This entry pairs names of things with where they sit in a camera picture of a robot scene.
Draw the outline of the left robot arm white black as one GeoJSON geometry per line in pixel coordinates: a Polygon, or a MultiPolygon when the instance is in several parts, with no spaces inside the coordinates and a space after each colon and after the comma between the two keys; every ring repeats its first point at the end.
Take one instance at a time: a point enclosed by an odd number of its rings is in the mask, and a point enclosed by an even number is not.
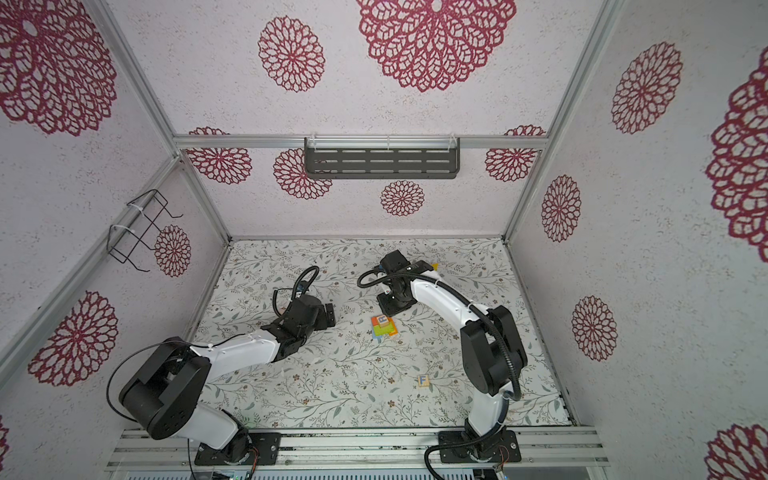
{"type": "Polygon", "coordinates": [[[331,303],[302,295],[252,333],[205,345],[170,337],[150,347],[152,353],[122,387],[118,401],[152,439],[194,440],[229,463],[240,462],[252,449],[249,430],[233,415],[200,401],[208,381],[285,360],[313,333],[335,325],[331,303]]]}

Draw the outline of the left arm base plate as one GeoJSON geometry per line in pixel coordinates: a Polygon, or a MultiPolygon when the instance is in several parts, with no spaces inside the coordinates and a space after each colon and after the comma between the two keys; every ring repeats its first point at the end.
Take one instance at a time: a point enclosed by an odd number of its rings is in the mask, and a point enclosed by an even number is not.
{"type": "Polygon", "coordinates": [[[274,432],[237,434],[221,450],[201,444],[193,460],[195,466],[273,466],[277,463],[282,435],[274,432]]]}

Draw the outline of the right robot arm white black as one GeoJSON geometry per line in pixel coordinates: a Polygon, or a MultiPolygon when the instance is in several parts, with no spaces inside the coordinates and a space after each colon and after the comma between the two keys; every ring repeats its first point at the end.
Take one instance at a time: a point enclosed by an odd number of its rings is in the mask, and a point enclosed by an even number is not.
{"type": "Polygon", "coordinates": [[[421,304],[458,332],[462,366],[475,388],[466,421],[467,435],[474,440],[501,430],[509,405],[523,397],[521,374],[528,365],[510,310],[469,299],[446,283],[431,264],[410,262],[398,250],[363,272],[356,284],[361,289],[376,285],[386,288],[377,301],[388,317],[421,304]]]}

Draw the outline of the green wood block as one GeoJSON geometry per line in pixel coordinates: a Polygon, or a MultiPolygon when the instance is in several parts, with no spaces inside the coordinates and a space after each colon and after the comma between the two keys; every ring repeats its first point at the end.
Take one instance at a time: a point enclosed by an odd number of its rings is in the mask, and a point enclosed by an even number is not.
{"type": "Polygon", "coordinates": [[[398,333],[398,329],[393,321],[388,321],[386,325],[380,326],[381,337],[393,336],[398,333]]]}

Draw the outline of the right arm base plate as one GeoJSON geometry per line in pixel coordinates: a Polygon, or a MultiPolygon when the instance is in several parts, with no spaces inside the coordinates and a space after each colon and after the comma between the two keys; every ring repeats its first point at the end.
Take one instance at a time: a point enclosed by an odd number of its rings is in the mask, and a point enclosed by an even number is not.
{"type": "Polygon", "coordinates": [[[438,433],[440,460],[445,464],[460,463],[518,463],[522,460],[517,436],[508,428],[503,428],[489,439],[472,445],[455,447],[455,444],[468,442],[464,431],[443,430],[438,433]]]}

